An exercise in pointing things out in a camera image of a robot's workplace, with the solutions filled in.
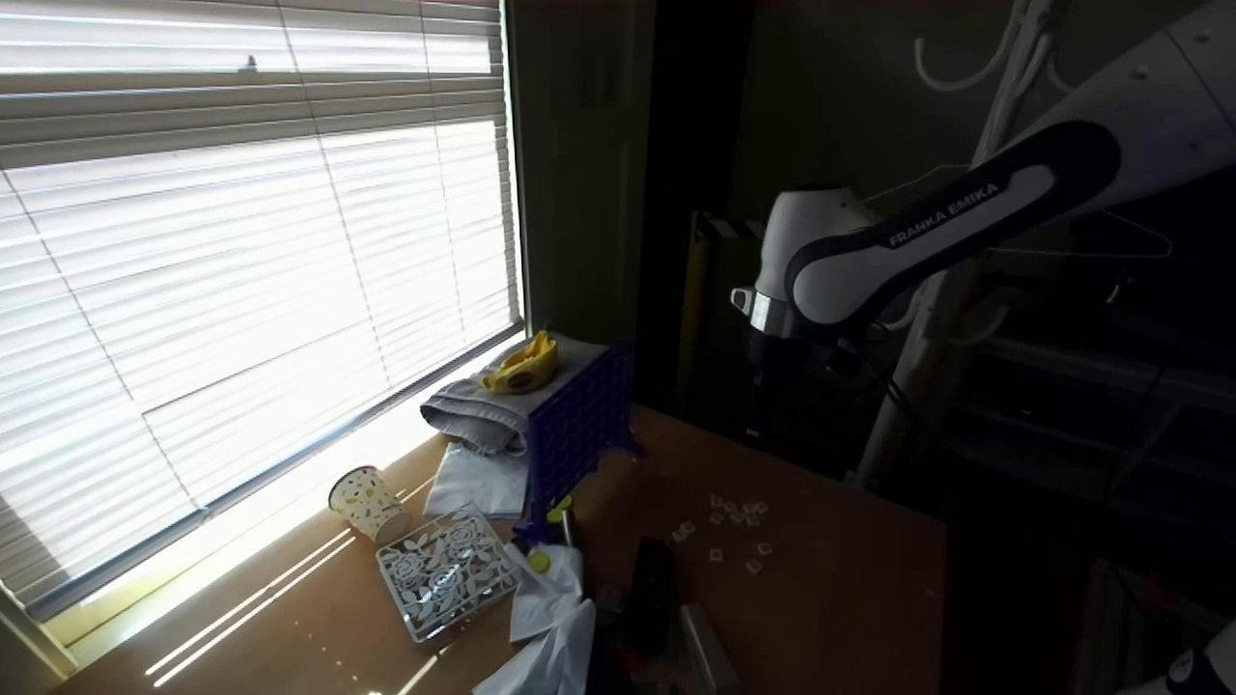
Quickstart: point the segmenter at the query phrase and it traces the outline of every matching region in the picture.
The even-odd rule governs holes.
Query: table surface
[[[639,538],[669,539],[691,521],[697,532],[677,550],[680,594],[705,606],[744,693],[938,691],[942,522],[648,409],[635,408],[632,424],[648,456],[607,455],[574,495],[590,579],[628,587]],[[405,503],[414,518],[444,448],[435,438],[383,474],[392,490],[419,488]],[[709,493],[770,511],[759,527],[712,526]],[[288,573],[341,533],[356,540]],[[743,564],[759,542],[772,554],[751,576]],[[723,563],[708,560],[711,548]],[[445,644],[413,643],[373,552],[324,510],[57,693],[468,693],[517,652],[507,642],[509,599]],[[177,662],[146,675],[150,667],[268,586],[180,658],[243,620],[240,627],[154,688]]]

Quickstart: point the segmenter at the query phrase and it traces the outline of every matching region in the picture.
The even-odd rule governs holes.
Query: patterned paper cup
[[[387,491],[378,469],[349,471],[330,488],[330,508],[378,545],[399,538],[408,528],[408,512]]]

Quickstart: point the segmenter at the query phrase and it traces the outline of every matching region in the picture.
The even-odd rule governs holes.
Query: blind slat
[[[0,581],[37,618],[512,325],[497,0],[0,0]]]

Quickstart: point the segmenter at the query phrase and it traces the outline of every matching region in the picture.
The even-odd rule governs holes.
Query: window
[[[522,324],[498,0],[0,0],[0,581],[47,618]]]

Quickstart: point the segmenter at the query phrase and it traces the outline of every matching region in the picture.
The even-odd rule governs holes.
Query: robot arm
[[[732,302],[765,335],[860,336],[894,297],[988,246],[1236,162],[1234,64],[1236,0],[1214,0],[896,216],[878,221],[848,189],[781,193],[755,287]]]

